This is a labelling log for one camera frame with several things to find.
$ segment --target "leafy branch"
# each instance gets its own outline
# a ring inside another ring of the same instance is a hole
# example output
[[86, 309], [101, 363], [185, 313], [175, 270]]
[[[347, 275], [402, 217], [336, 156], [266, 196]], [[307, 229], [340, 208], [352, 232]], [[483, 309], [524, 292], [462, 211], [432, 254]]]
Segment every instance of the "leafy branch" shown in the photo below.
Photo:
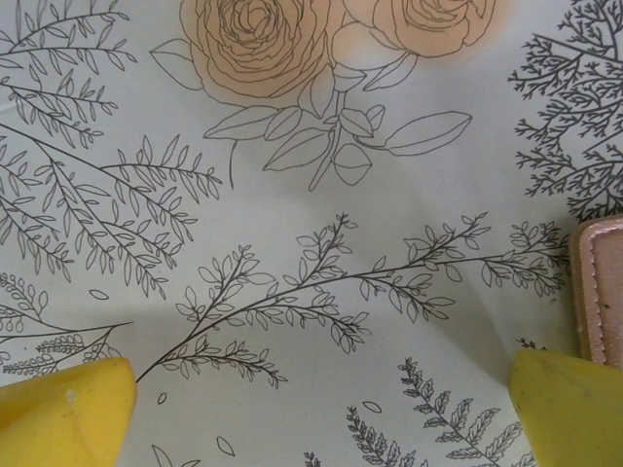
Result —
[[[382, 257], [369, 270], [348, 272], [340, 266], [340, 259], [352, 253], [346, 244], [346, 232], [356, 229], [357, 225], [348, 215], [338, 215], [336, 222], [320, 231], [297, 238], [303, 254], [297, 261], [297, 272], [282, 275], [286, 284], [282, 290], [279, 289], [281, 282], [273, 275], [258, 270], [260, 262], [250, 247], [240, 246], [220, 261], [213, 259], [210, 267], [199, 269], [202, 280], [208, 285], [207, 305], [202, 303], [193, 288], [186, 289], [186, 301], [176, 307], [192, 324], [192, 329], [185, 339], [150, 365], [138, 380], [159, 366], [165, 367], [170, 358], [183, 361], [190, 348], [197, 348], [199, 342], [207, 342], [207, 333], [226, 325], [259, 324], [268, 331], [274, 325], [293, 327], [298, 324], [305, 328], [312, 322], [328, 328], [333, 342], [342, 351], [354, 352], [359, 344], [364, 343], [363, 337], [369, 334], [369, 330], [362, 326], [368, 313], [341, 314], [338, 297], [330, 289], [344, 281], [356, 281], [365, 301], [385, 296], [413, 322], [420, 315], [425, 320], [433, 317], [448, 319], [443, 308], [455, 301], [446, 297], [428, 297], [428, 289], [436, 275], [461, 282], [460, 265], [480, 265], [483, 281], [491, 287], [511, 282], [520, 288], [531, 286], [541, 296], [552, 295], [563, 286], [563, 273], [556, 269], [568, 265], [567, 239], [560, 236], [553, 224], [513, 226], [511, 243], [515, 249], [501, 254], [477, 255], [472, 252], [479, 250], [478, 240], [490, 230], [482, 226], [484, 218], [485, 214], [473, 219], [463, 216], [460, 229], [444, 224], [443, 233], [425, 226], [424, 237], [405, 239], [407, 258], [399, 266], [388, 267], [387, 257]], [[254, 290], [259, 297], [246, 305], [234, 303], [233, 299], [245, 287]], [[169, 369], [182, 371], [181, 363], [169, 366]], [[183, 374], [186, 376], [189, 372], [186, 370]]]
[[[37, 293], [23, 278], [5, 272], [0, 273], [0, 289], [7, 299], [0, 303], [0, 332], [4, 333], [0, 335], [0, 367], [4, 374], [40, 376], [55, 372], [62, 365], [71, 366], [76, 359], [86, 363], [120, 356], [108, 340], [113, 331], [129, 323], [78, 330], [57, 326], [43, 316], [49, 302], [46, 291]], [[36, 354], [9, 363], [11, 348], [24, 341], [38, 342], [30, 345]]]
[[[411, 358], [405, 360], [404, 365], [398, 369], [406, 374], [402, 378], [402, 383], [409, 386], [404, 394], [416, 399], [420, 404], [414, 410], [426, 415], [432, 415], [423, 425], [424, 428], [440, 428], [445, 431], [435, 440], [437, 443], [460, 443], [466, 445], [465, 448], [454, 449], [446, 457], [453, 460], [478, 460], [487, 465], [499, 466], [498, 461], [502, 459], [506, 450], [511, 447], [517, 437], [521, 434], [519, 422], [508, 425], [500, 434], [485, 447], [482, 446], [483, 437], [491, 425], [499, 409], [487, 409], [476, 416], [469, 428], [465, 429], [469, 418], [472, 399], [463, 399], [457, 404], [457, 408], [447, 414], [450, 403], [450, 391], [444, 391], [435, 395], [432, 379], [424, 380], [422, 370], [418, 370], [418, 363]], [[530, 454], [514, 464], [513, 467], [535, 467], [533, 458]]]
[[607, 144], [604, 151], [586, 153], [582, 165], [568, 154], [539, 149], [517, 158], [520, 168], [535, 172], [526, 191], [530, 197], [567, 194], [568, 211], [580, 221], [623, 212], [623, 154], [617, 146]]
[[72, 2], [59, 9], [40, 0], [36, 13], [24, 12], [17, 2], [18, 37], [0, 31], [0, 46], [10, 45], [0, 53], [0, 68], [10, 71], [0, 79], [0, 89], [9, 92], [9, 100], [16, 103], [27, 125], [38, 123], [50, 136], [61, 135], [72, 148], [76, 138], [89, 148], [103, 132], [87, 125], [95, 123], [100, 112], [112, 115], [117, 109], [114, 102], [103, 100], [104, 87], [93, 87], [92, 78], [76, 83], [74, 67], [81, 66], [96, 76], [101, 56], [121, 71], [126, 69], [125, 61], [136, 62], [132, 54], [122, 50], [125, 40], [106, 46], [117, 22], [128, 20], [114, 10], [116, 3], [99, 8], [98, 2], [90, 2], [87, 13], [74, 14]]
[[259, 353], [253, 353], [246, 348], [244, 341], [240, 343], [233, 341], [225, 349], [221, 349], [210, 345], [207, 336], [202, 336], [196, 341], [194, 351], [189, 352], [188, 346], [182, 346], [174, 353], [168, 354], [162, 365], [170, 371], [179, 370], [185, 379], [190, 378], [189, 369], [199, 375], [200, 365], [209, 363], [214, 370], [229, 365], [238, 370], [240, 376], [247, 378], [249, 382], [253, 382], [259, 374], [266, 374], [270, 385], [278, 388], [279, 383], [287, 379], [278, 374], [279, 371], [275, 369], [273, 363], [267, 361], [268, 356], [267, 348]]
[[[40, 190], [33, 196], [12, 199], [11, 205], [7, 205], [2, 198], [0, 178], [0, 207], [8, 212], [6, 222], [16, 222], [19, 215], [21, 222], [26, 224], [18, 232], [18, 241], [23, 257], [26, 246], [29, 248], [37, 272], [42, 258], [47, 258], [50, 271], [61, 269], [69, 280], [68, 264], [73, 260], [67, 257], [67, 244], [73, 243], [77, 255], [84, 251], [86, 269], [98, 265], [101, 273], [114, 273], [116, 266], [123, 266], [126, 285], [135, 280], [146, 296], [154, 290], [164, 298], [162, 284], [166, 283], [166, 278], [155, 276], [154, 271], [159, 265], [169, 269], [177, 266], [174, 257], [187, 240], [193, 240], [190, 226], [197, 222], [182, 210], [184, 197], [189, 196], [196, 203], [200, 202], [200, 195], [202, 198], [218, 198], [221, 182], [213, 175], [212, 167], [202, 168], [202, 154], [190, 161], [188, 146], [178, 150], [179, 136], [176, 136], [163, 155], [164, 162], [158, 163], [150, 140], [144, 137], [136, 156], [140, 167], [128, 173], [124, 162], [96, 165], [10, 126], [0, 123], [0, 127], [10, 134], [29, 139], [38, 150], [31, 154], [45, 158], [32, 171], [32, 178], [25, 178], [27, 163], [18, 170], [27, 188], [36, 186]], [[6, 152], [6, 148], [2, 148], [5, 146], [0, 146], [0, 164]], [[13, 170], [15, 161], [24, 156], [27, 154], [20, 153], [19, 158], [12, 158], [7, 164], [8, 170]], [[121, 151], [120, 157], [125, 160]], [[169, 163], [173, 157], [176, 162]], [[77, 164], [83, 170], [75, 172], [70, 168], [71, 164]], [[89, 172], [103, 177], [98, 186], [80, 181]], [[19, 190], [16, 180], [11, 173], [9, 182], [14, 195]], [[180, 192], [180, 187], [184, 187], [185, 192]], [[44, 225], [30, 226], [44, 221]], [[12, 225], [2, 231], [3, 222], [0, 220], [0, 243], [7, 239]], [[44, 228], [50, 231], [47, 236], [36, 233], [39, 230], [44, 232]]]
[[[534, 172], [528, 196], [565, 194], [569, 213], [580, 221], [618, 214], [623, 4], [574, 0], [559, 29], [566, 33], [561, 40], [534, 34], [525, 45], [526, 64], [509, 78], [525, 99], [545, 101], [539, 123], [522, 119], [517, 126], [535, 144], [531, 152], [517, 154], [517, 165]], [[574, 136], [588, 140], [577, 160], [564, 147]]]

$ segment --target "stitching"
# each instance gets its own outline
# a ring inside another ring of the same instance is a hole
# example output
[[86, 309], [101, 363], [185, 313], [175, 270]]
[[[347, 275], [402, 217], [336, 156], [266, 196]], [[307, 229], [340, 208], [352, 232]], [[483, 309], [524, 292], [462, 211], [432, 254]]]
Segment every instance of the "stitching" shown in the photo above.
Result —
[[604, 355], [604, 362], [607, 363], [607, 354], [605, 353], [605, 343], [604, 343], [604, 320], [602, 318], [602, 307], [600, 306], [600, 294], [599, 288], [597, 284], [597, 266], [595, 265], [595, 240], [598, 236], [609, 234], [612, 231], [621, 230], [621, 225], [607, 227], [598, 232], [591, 234], [589, 237], [590, 240], [590, 253], [591, 253], [591, 276], [593, 277], [593, 291], [595, 292], [595, 306], [597, 307], [597, 322], [599, 327], [599, 340], [602, 347], [602, 353]]

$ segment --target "rose gold wallet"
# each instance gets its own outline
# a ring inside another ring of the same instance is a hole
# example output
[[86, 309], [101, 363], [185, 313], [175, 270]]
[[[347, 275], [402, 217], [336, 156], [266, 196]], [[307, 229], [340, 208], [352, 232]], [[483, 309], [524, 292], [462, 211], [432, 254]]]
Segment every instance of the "rose gold wallet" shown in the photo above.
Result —
[[581, 224], [570, 260], [582, 356], [623, 369], [623, 216]]

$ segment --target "orange rose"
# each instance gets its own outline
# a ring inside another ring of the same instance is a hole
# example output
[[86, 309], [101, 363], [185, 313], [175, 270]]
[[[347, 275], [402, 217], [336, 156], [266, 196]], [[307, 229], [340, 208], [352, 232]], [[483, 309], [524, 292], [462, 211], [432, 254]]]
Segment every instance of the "orange rose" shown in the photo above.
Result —
[[435, 57], [471, 46], [487, 31], [495, 0], [344, 0], [384, 45]]
[[205, 91], [245, 106], [295, 103], [329, 63], [343, 18], [335, 0], [183, 0], [181, 9]]

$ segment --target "line art leaf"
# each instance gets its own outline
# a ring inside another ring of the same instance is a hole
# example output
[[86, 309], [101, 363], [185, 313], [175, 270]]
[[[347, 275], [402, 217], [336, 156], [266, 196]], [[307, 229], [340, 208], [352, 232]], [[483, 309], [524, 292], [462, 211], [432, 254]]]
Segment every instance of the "line art leaf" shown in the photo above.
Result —
[[170, 39], [150, 51], [150, 54], [178, 85], [187, 90], [202, 90], [202, 79], [195, 71], [190, 48], [184, 39]]

